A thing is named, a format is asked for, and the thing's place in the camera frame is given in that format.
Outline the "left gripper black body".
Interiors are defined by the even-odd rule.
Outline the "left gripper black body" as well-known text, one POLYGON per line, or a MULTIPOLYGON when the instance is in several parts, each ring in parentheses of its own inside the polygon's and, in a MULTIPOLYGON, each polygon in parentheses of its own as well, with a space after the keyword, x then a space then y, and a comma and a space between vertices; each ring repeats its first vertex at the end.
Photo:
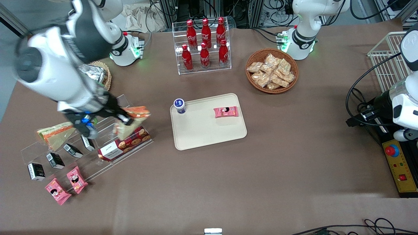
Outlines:
POLYGON ((359 112, 360 126, 394 126, 390 92, 383 92, 368 102, 360 103, 359 106, 366 107, 364 112, 359 112))

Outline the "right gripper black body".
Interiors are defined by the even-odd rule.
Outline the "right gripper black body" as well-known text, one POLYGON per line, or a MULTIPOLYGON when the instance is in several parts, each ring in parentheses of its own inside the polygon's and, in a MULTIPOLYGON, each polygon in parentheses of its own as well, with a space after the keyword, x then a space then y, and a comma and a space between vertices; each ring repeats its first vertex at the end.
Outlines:
POLYGON ((92 99, 91 103, 88 104, 88 108, 74 108, 69 106, 63 109, 63 114, 75 125, 93 127, 93 119, 96 116, 116 118, 117 113, 127 113, 119 106, 117 98, 111 94, 105 94, 103 98, 92 99))

